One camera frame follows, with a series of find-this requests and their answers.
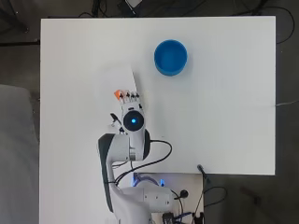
blue light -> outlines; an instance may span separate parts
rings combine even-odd
[[[163,179],[160,179],[160,186],[164,187],[164,185],[165,185],[165,181]]]

black wire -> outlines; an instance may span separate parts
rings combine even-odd
[[[112,165],[112,169],[118,169],[120,168],[121,166],[123,166],[124,164],[126,164],[127,161],[123,162],[123,163],[120,163],[120,164],[115,164],[115,165]]]
[[[203,198],[203,195],[204,195],[205,186],[206,186],[206,180],[204,179],[203,190],[202,190],[202,193],[200,194],[200,197],[198,199],[198,203],[197,203],[196,208],[195,208],[195,212],[194,212],[194,216],[193,216],[193,219],[192,219],[192,223],[194,222],[194,219],[196,217],[196,212],[198,210],[199,204],[202,201],[202,198]]]
[[[277,42],[277,44],[282,44],[282,43],[286,42],[287,40],[289,40],[292,37],[292,35],[295,31],[295,19],[294,19],[292,13],[285,7],[262,7],[262,8],[259,8],[259,10],[264,10],[264,9],[268,9],[268,8],[276,8],[276,9],[284,10],[284,11],[288,12],[288,14],[290,15],[290,17],[292,19],[292,31],[291,31],[291,33],[284,40],[281,40],[281,41]],[[249,14],[249,13],[257,14],[257,8],[254,8],[254,9],[248,10],[248,11],[244,11],[244,12],[239,12],[239,13],[233,14],[232,16],[242,16],[242,15],[246,15],[246,14]]]
[[[173,192],[177,196],[177,198],[178,198],[178,201],[180,203],[180,214],[181,215],[184,214],[183,203],[181,202],[181,199],[179,198],[178,194],[176,194],[173,190],[171,190],[171,192]]]
[[[245,9],[250,10],[250,8],[245,4],[244,0],[240,0],[240,1]]]
[[[289,40],[292,37],[293,32],[295,31],[295,19],[294,19],[292,13],[287,8],[285,8],[285,7],[263,7],[263,9],[267,9],[267,8],[277,8],[277,9],[284,10],[284,11],[288,12],[289,15],[292,18],[292,31],[291,31],[291,33],[284,40],[281,40],[281,41],[277,42],[277,44],[282,44],[282,43],[286,42],[287,40]]]
[[[164,6],[167,6],[167,5],[168,5],[168,3],[163,3],[163,4],[159,5],[159,6],[157,6],[156,8],[154,8],[153,10],[151,10],[148,14],[146,14],[146,15],[143,16],[143,17],[148,17],[150,14],[156,12],[156,11],[157,11],[158,9],[160,9],[161,7],[164,7]]]
[[[156,163],[158,163],[158,162],[164,161],[164,160],[166,160],[166,159],[170,156],[170,154],[172,153],[172,146],[171,146],[170,143],[168,143],[168,142],[166,142],[166,141],[163,141],[163,140],[150,140],[150,142],[151,142],[151,143],[164,143],[164,144],[169,145],[169,146],[170,146],[169,152],[167,153],[166,156],[164,156],[163,158],[161,158],[161,159],[159,159],[159,160],[157,160],[157,161],[152,161],[152,162],[149,162],[149,163],[146,163],[146,164],[137,166],[137,167],[134,168],[134,169],[131,169],[131,170],[127,171],[127,172],[122,173],[121,175],[119,175],[119,176],[115,179],[116,186],[118,186],[118,185],[120,184],[121,180],[122,180],[126,175],[130,174],[131,172],[133,172],[133,171],[135,171],[135,170],[138,170],[138,169],[141,169],[141,168],[143,168],[143,167],[150,166],[150,165],[156,164]]]
[[[222,202],[226,199],[226,197],[227,197],[227,195],[228,195],[227,189],[226,189],[225,187],[220,187],[220,186],[215,186],[215,187],[209,188],[209,189],[207,189],[207,190],[204,191],[204,194],[206,194],[207,192],[209,192],[209,191],[212,190],[212,189],[223,189],[223,190],[224,190],[224,196],[223,196],[223,198],[221,198],[220,200],[218,200],[218,201],[216,201],[216,202],[214,202],[214,203],[206,204],[206,205],[204,206],[205,208],[206,208],[206,207],[209,207],[209,206],[211,206],[211,205],[217,204],[217,203],[222,203]]]
[[[199,8],[201,5],[203,5],[206,2],[206,0],[202,1],[201,3],[199,3],[196,7],[190,9],[189,11],[183,13],[182,15],[180,15],[180,17],[184,17],[190,13],[192,13],[193,11],[195,11],[197,8]]]
[[[40,40],[33,42],[11,42],[11,43],[0,43],[0,47],[17,47],[17,46],[32,46],[40,45]]]
[[[100,12],[102,13],[102,15],[106,18],[110,18],[105,11],[103,11],[103,9],[101,7],[99,7]]]
[[[89,13],[89,12],[82,12],[81,14],[78,15],[78,17],[81,17],[83,15],[88,15],[90,17],[93,17],[93,15],[91,13]]]

black cable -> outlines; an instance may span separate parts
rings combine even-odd
[[[292,35],[293,35],[294,31],[295,31],[295,19],[294,19],[292,13],[287,8],[285,8],[285,7],[261,7],[261,8],[259,8],[259,11],[264,10],[264,9],[268,9],[268,8],[276,8],[276,9],[284,10],[284,11],[288,12],[288,14],[290,15],[290,17],[292,19],[292,30],[291,30],[291,33],[284,40],[281,40],[281,41],[277,42],[277,44],[282,44],[282,43],[286,42],[287,40],[289,40],[292,37]],[[254,9],[251,9],[251,10],[248,10],[248,11],[244,11],[244,12],[235,13],[232,16],[243,16],[243,15],[246,15],[246,14],[249,14],[249,13],[251,13],[251,15],[258,14],[257,8],[254,8]]]
[[[14,16],[17,16],[15,9],[13,8],[10,0],[7,0],[7,4],[10,7],[11,12],[13,13]]]
[[[124,164],[126,164],[127,161],[123,162],[123,163],[120,163],[120,164],[115,164],[115,165],[112,165],[112,169],[118,169],[120,168],[121,166],[123,166]]]
[[[146,15],[143,16],[143,17],[148,17],[150,14],[156,12],[156,11],[157,11],[158,9],[160,9],[161,7],[164,7],[164,6],[167,6],[167,5],[168,5],[168,3],[163,3],[163,4],[159,5],[159,6],[157,6],[156,8],[154,8],[153,10],[151,10],[148,14],[146,14]]]
[[[240,0],[240,1],[246,10],[250,10],[250,8],[245,4],[244,0]]]
[[[190,13],[192,13],[193,11],[195,11],[197,8],[199,8],[201,5],[203,5],[206,2],[206,0],[202,1],[201,3],[199,3],[196,7],[190,9],[189,11],[183,13],[180,17],[184,17]]]
[[[92,14],[93,17],[98,18],[99,17],[99,7],[101,4],[101,0],[93,0],[93,8],[92,8]]]
[[[102,13],[102,15],[103,15],[104,17],[106,17],[106,18],[110,18],[110,17],[106,14],[106,12],[102,10],[101,7],[99,7],[99,10],[100,10],[100,12]]]
[[[200,194],[200,197],[198,199],[198,203],[197,203],[196,208],[195,208],[195,212],[194,212],[194,216],[193,216],[193,219],[192,219],[192,223],[194,222],[194,219],[196,217],[196,212],[198,210],[199,204],[202,201],[202,198],[203,198],[203,195],[204,195],[205,186],[206,186],[206,180],[204,179],[203,190],[202,190],[202,193]]]
[[[170,143],[168,143],[168,142],[166,142],[166,141],[163,141],[163,140],[150,140],[150,142],[151,142],[151,143],[164,143],[164,144],[169,145],[169,146],[170,146],[169,152],[167,153],[166,156],[164,156],[163,158],[161,158],[161,159],[159,159],[159,160],[157,160],[157,161],[152,161],[152,162],[149,162],[149,163],[146,163],[146,164],[137,166],[137,167],[134,168],[134,169],[131,169],[131,170],[127,171],[127,172],[122,173],[121,175],[119,175],[119,176],[115,179],[115,184],[116,184],[116,186],[118,186],[118,185],[120,184],[121,180],[122,180],[126,175],[130,174],[131,172],[133,172],[133,171],[135,171],[135,170],[138,170],[138,169],[141,169],[141,168],[143,168],[143,167],[150,166],[150,165],[156,164],[156,163],[158,163],[158,162],[164,161],[164,160],[166,160],[166,159],[170,156],[170,154],[172,153],[172,146],[171,146]]]
[[[223,198],[221,198],[220,200],[218,200],[218,201],[216,201],[214,203],[206,204],[204,206],[205,208],[207,208],[207,207],[209,207],[211,205],[217,204],[217,203],[222,203],[226,199],[226,197],[228,195],[227,189],[225,187],[220,187],[220,186],[215,186],[215,187],[209,188],[209,189],[207,189],[207,190],[204,191],[204,194],[208,193],[212,189],[223,189],[224,190],[224,196],[223,196]]]
[[[32,45],[40,45],[40,40],[34,42],[11,42],[11,43],[0,43],[1,47],[17,47],[17,46],[32,46]]]
[[[284,11],[288,12],[289,15],[292,18],[292,31],[291,31],[291,33],[284,40],[281,40],[281,41],[277,42],[277,44],[282,44],[282,43],[286,42],[287,40],[289,40],[292,37],[293,32],[295,31],[295,19],[294,19],[292,13],[287,8],[285,8],[285,7],[263,7],[262,9],[267,9],[267,8],[277,8],[277,9],[284,10]]]
[[[81,17],[83,15],[88,15],[90,17],[93,17],[93,15],[91,13],[89,13],[89,12],[82,12],[81,14],[78,15],[78,17]]]
[[[171,190],[171,192],[173,192],[178,198],[178,201],[179,201],[179,204],[180,204],[180,214],[181,215],[184,214],[183,203],[181,202],[181,199],[179,198],[178,194],[176,194],[173,190]]]

floor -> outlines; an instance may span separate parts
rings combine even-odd
[[[40,19],[48,16],[74,16],[91,11],[92,0],[11,0],[20,20],[28,24],[30,32],[21,34],[11,31],[0,35],[0,42],[33,41],[39,38]],[[186,4],[196,5],[196,0],[175,1],[179,8],[155,10],[165,2],[146,0],[142,15],[152,17],[180,16]],[[256,6],[258,0],[243,0],[248,7]],[[108,15],[117,15],[118,0],[108,1]],[[299,2],[270,0],[268,6],[286,7],[299,22]],[[245,10],[241,0],[208,0],[188,16],[227,16]],[[277,15],[277,39],[283,39],[291,30],[291,19],[283,11],[268,9],[265,15]],[[6,25],[0,22],[1,30]],[[299,99],[299,41],[298,32],[277,46],[277,102]],[[24,87],[33,95],[36,129],[39,119],[39,51],[40,47],[1,48],[0,83]],[[276,176],[211,175],[212,185],[222,185],[228,190],[227,199],[206,208],[206,223],[220,224],[267,224],[298,223],[299,220],[299,104],[277,107],[277,167]],[[205,203],[221,197],[222,192],[210,192]],[[261,197],[253,200],[252,196]]]

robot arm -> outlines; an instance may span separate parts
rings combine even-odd
[[[151,212],[171,210],[170,189],[162,187],[119,189],[112,164],[115,161],[143,161],[150,153],[150,134],[139,96],[135,92],[119,91],[122,128],[127,134],[106,133],[98,141],[107,205],[121,224],[150,224]]]

